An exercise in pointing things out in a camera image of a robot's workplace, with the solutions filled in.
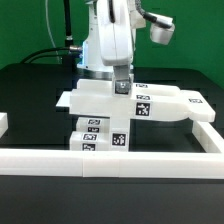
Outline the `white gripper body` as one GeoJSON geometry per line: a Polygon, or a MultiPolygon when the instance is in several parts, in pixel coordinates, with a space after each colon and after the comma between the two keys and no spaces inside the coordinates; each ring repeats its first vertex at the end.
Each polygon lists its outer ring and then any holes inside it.
{"type": "Polygon", "coordinates": [[[98,0],[97,18],[103,64],[130,64],[133,59],[133,43],[127,0],[98,0]]]}

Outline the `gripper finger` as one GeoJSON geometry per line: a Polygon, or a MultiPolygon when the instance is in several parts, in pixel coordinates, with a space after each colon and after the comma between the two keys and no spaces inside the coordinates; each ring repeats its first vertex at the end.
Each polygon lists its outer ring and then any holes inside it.
{"type": "Polygon", "coordinates": [[[130,66],[114,66],[113,82],[116,94],[128,95],[131,91],[130,66]]]}

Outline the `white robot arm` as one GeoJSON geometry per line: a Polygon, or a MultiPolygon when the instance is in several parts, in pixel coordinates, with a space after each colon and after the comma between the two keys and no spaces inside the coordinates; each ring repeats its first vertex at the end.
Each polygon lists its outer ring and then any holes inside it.
{"type": "Polygon", "coordinates": [[[115,94],[129,95],[133,78],[136,30],[151,23],[150,39],[167,45],[175,30],[172,17],[145,11],[141,0],[85,0],[89,34],[83,42],[80,68],[110,73],[115,94]]]}

